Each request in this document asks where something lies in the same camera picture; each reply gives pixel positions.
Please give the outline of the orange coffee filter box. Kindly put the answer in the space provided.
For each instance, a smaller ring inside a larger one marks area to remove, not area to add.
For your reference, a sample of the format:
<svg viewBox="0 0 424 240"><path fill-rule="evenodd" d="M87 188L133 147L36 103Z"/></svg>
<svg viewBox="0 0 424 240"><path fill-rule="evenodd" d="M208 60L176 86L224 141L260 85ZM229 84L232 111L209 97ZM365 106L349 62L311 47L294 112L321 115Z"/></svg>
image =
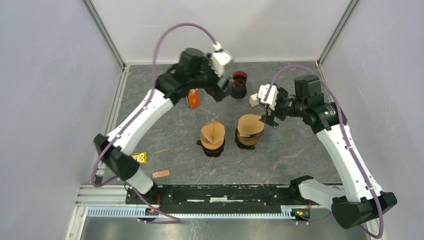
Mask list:
<svg viewBox="0 0 424 240"><path fill-rule="evenodd" d="M189 90L186 101L190 109L197 108L200 105L199 90L197 88Z"/></svg>

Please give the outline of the brown paper coffee filter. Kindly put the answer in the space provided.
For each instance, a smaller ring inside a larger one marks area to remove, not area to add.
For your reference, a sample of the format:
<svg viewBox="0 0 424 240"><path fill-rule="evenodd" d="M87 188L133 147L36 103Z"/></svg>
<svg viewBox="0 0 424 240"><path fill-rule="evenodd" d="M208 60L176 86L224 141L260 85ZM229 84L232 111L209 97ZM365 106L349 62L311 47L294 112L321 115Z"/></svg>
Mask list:
<svg viewBox="0 0 424 240"><path fill-rule="evenodd" d="M224 140L225 132L225 126L214 120L201 128L200 140L203 143L215 145Z"/></svg>

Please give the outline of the clear glass dripper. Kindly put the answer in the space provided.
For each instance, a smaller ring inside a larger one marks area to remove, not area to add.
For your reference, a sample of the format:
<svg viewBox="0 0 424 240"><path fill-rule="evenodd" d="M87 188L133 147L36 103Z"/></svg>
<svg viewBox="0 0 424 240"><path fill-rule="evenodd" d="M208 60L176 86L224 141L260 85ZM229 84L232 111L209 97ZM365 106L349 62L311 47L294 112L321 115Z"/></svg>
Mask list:
<svg viewBox="0 0 424 240"><path fill-rule="evenodd" d="M216 150L221 147L225 139L225 129L224 128L209 128L203 127L200 131L200 142L201 144L209 149Z"/></svg>

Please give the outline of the brown glass dripper cup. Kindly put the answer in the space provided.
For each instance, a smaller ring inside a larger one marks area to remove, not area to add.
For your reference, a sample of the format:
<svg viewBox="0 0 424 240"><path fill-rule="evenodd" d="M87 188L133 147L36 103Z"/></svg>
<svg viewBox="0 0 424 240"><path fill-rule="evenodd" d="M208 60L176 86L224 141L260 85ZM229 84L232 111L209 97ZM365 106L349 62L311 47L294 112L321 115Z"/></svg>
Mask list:
<svg viewBox="0 0 424 240"><path fill-rule="evenodd" d="M196 144L198 146L201 146L204 154L207 157L210 157L210 158L217 158L217 157L219 157L222 154L222 152L224 151L224 149L225 149L225 139L222 141L221 146L218 147L218 148L216 148L216 149L208 149L208 148L206 148L202 144L201 140L197 140Z"/></svg>

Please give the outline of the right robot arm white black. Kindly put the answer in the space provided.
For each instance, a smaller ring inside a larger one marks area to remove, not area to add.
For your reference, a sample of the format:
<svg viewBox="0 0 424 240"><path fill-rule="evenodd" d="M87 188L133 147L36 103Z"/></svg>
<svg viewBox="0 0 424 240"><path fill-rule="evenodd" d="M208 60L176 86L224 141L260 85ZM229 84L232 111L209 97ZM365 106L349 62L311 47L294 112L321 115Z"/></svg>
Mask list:
<svg viewBox="0 0 424 240"><path fill-rule="evenodd" d="M324 145L342 182L337 189L309 175L291 180L289 199L295 204L306 200L330 210L344 229L379 219L397 204L392 192L385 192L366 167L354 145L347 119L335 102L326 102L316 75L294 79L295 93L274 83L261 85L257 97L265 106L262 122L278 127L275 119L301 118Z"/></svg>

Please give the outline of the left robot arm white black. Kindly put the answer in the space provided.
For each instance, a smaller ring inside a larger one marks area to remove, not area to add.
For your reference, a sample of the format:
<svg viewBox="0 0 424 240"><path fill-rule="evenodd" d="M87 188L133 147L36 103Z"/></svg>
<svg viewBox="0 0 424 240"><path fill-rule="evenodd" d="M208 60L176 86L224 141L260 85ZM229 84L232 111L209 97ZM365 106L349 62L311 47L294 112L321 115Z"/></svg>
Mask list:
<svg viewBox="0 0 424 240"><path fill-rule="evenodd" d="M141 169L131 153L144 134L192 89L203 89L216 102L230 94L233 80L225 68L233 61L226 50L204 53L186 48L164 73L154 78L153 87L133 112L107 135L99 133L94 144L102 161L122 181L138 191L145 204L157 198L154 181Z"/></svg>

